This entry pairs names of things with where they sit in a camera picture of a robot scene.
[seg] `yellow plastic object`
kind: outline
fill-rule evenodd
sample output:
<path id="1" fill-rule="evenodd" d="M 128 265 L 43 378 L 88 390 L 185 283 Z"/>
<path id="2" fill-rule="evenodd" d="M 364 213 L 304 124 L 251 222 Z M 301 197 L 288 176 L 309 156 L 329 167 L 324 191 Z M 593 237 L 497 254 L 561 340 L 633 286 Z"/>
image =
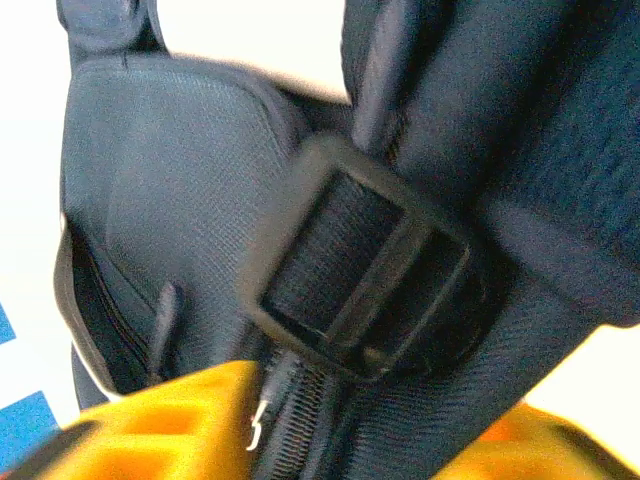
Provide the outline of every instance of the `yellow plastic object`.
<path id="1" fill-rule="evenodd" d="M 606 461 L 597 461 L 597 452 L 604 451 L 601 447 L 599 450 L 581 448 L 566 432 L 578 432 L 578 430 L 562 419 L 525 404 L 518 405 L 494 423 L 434 478 L 436 480 L 640 478 L 612 456 L 607 456 L 608 466 Z"/>
<path id="2" fill-rule="evenodd" d="M 99 426 L 38 478 L 46 480 L 247 479 L 254 362 L 226 363 L 96 407 Z"/>

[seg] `blue surface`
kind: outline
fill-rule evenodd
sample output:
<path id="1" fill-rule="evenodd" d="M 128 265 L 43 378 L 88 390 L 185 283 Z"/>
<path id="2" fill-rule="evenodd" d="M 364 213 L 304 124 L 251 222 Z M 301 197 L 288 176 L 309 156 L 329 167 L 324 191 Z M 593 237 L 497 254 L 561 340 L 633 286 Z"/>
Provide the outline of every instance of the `blue surface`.
<path id="1" fill-rule="evenodd" d="M 0 473 L 24 460 L 56 429 L 42 392 L 0 410 Z"/>
<path id="2" fill-rule="evenodd" d="M 13 333 L 9 319 L 5 315 L 2 305 L 0 305 L 0 344 L 13 340 L 14 338 L 16 338 L 16 334 Z"/>

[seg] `zipper pull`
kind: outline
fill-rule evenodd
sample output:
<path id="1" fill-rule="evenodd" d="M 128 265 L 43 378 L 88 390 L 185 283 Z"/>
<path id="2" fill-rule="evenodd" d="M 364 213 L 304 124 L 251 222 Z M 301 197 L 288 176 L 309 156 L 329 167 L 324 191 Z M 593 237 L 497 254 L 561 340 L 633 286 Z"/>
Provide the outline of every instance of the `zipper pull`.
<path id="1" fill-rule="evenodd" d="M 171 282 L 165 283 L 158 298 L 155 334 L 149 348 L 147 384 L 150 387 L 164 381 L 162 367 L 169 353 L 171 337 L 175 332 L 183 304 L 182 289 Z"/>
<path id="2" fill-rule="evenodd" d="M 265 427 L 270 428 L 278 413 L 282 409 L 287 396 L 291 392 L 293 384 L 299 370 L 301 360 L 298 355 L 291 351 L 283 353 L 271 372 L 267 375 L 267 380 L 260 392 L 258 408 L 251 418 L 251 444 L 247 447 L 248 452 L 254 451 L 260 444 L 260 438 Z"/>

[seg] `backpack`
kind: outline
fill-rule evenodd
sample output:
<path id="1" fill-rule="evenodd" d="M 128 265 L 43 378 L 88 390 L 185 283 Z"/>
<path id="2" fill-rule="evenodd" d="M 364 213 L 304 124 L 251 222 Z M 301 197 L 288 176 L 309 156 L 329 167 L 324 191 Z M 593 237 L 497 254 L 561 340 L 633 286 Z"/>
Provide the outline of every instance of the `backpack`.
<path id="1" fill-rule="evenodd" d="M 347 0 L 351 105 L 58 11 L 81 406 L 251 359 L 255 478 L 428 478 L 639 322 L 637 2 Z"/>

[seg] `strap adjuster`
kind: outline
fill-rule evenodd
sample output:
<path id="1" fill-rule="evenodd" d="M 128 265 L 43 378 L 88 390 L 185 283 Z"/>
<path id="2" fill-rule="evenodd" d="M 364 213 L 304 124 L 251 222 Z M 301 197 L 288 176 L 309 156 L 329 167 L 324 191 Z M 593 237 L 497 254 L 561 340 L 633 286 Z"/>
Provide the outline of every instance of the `strap adjuster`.
<path id="1" fill-rule="evenodd" d="M 265 297 L 300 232 L 340 175 L 390 202 L 401 215 L 338 315 L 319 330 L 271 311 Z M 458 355 L 477 336 L 460 321 L 460 315 L 486 297 L 477 267 L 480 249 L 472 236 L 442 208 L 341 137 L 321 135 L 303 144 L 293 176 L 255 238 L 239 278 L 241 301 L 267 335 L 312 363 L 371 382 L 407 366 L 434 368 L 442 360 L 436 357 Z M 456 299 L 461 294 L 471 309 L 460 308 Z M 453 349 L 435 345 L 442 343 L 443 329 L 456 323 L 468 338 L 453 342 Z M 460 328 L 454 336 L 461 336 Z"/>

